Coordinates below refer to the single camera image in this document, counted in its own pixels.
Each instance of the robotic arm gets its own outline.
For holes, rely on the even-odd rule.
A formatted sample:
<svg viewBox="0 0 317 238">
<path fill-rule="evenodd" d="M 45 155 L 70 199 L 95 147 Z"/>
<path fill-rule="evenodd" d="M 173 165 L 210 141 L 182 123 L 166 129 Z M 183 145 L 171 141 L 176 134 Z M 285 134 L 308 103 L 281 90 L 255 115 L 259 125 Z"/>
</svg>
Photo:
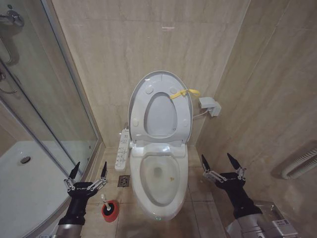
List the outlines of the robotic arm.
<svg viewBox="0 0 317 238">
<path fill-rule="evenodd" d="M 259 207 L 254 205 L 243 189 L 246 179 L 245 168 L 229 153 L 228 158 L 236 170 L 232 173 L 218 174 L 210 169 L 210 166 L 202 155 L 203 176 L 215 185 L 225 190 L 233 205 L 233 215 L 236 220 L 232 222 L 227 232 L 231 238 L 298 238 L 298 233 L 287 219 L 267 221 Z"/>
<path fill-rule="evenodd" d="M 107 183 L 107 162 L 105 162 L 100 179 L 92 182 L 75 182 L 79 163 L 70 172 L 69 178 L 64 179 L 67 193 L 71 197 L 66 215 L 60 219 L 56 235 L 52 238 L 80 238 L 82 226 L 85 224 L 84 215 L 88 199 L 94 195 Z"/>
</svg>

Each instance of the shower drain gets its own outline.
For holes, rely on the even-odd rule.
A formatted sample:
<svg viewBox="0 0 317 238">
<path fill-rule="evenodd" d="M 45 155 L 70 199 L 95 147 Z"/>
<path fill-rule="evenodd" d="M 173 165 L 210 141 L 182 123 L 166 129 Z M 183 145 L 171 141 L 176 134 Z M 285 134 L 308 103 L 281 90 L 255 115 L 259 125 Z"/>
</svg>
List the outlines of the shower drain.
<svg viewBox="0 0 317 238">
<path fill-rule="evenodd" d="M 130 182 L 130 175 L 120 175 L 118 187 L 128 187 Z"/>
<path fill-rule="evenodd" d="M 21 162 L 22 164 L 26 164 L 26 163 L 28 163 L 30 160 L 31 160 L 31 157 L 30 157 L 30 156 L 27 156 L 27 157 L 24 157 L 22 160 L 20 160 L 20 162 Z"/>
</svg>

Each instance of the electrical cable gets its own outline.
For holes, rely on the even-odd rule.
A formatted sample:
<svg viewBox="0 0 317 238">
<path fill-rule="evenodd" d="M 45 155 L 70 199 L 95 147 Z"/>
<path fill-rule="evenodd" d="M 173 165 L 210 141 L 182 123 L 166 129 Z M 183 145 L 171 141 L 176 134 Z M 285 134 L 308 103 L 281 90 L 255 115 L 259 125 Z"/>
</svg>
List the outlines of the electrical cable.
<svg viewBox="0 0 317 238">
<path fill-rule="evenodd" d="M 203 114 L 206 114 L 207 112 L 209 112 L 208 109 L 206 109 L 206 111 L 204 111 L 204 112 L 201 113 L 201 114 L 198 114 L 198 115 L 196 115 L 196 116 L 193 116 L 193 119 L 195 119 L 196 117 L 199 117 L 199 116 L 201 116 L 201 115 L 203 115 Z"/>
</svg>

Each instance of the toilet remote control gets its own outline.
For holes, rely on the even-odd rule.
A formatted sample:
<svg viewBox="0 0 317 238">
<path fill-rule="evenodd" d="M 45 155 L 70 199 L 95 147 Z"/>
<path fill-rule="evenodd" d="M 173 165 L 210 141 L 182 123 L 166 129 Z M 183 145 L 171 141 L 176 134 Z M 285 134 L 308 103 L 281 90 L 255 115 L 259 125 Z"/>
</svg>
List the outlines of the toilet remote control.
<svg viewBox="0 0 317 238">
<path fill-rule="evenodd" d="M 130 143 L 129 129 L 123 129 L 121 132 L 117 158 L 115 160 L 114 168 L 116 171 L 125 170 L 125 164 L 129 155 L 129 143 Z"/>
</svg>

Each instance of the white toilet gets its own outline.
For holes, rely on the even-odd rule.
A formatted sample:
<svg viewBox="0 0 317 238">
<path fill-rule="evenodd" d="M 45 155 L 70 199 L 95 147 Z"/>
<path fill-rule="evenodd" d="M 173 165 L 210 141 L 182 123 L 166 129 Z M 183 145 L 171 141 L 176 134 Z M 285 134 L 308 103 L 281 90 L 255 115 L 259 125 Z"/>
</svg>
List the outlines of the white toilet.
<svg viewBox="0 0 317 238">
<path fill-rule="evenodd" d="M 155 71 L 136 86 L 129 104 L 132 186 L 146 214 L 156 220 L 174 218 L 185 200 L 188 180 L 187 145 L 192 129 L 190 95 L 167 71 Z"/>
</svg>

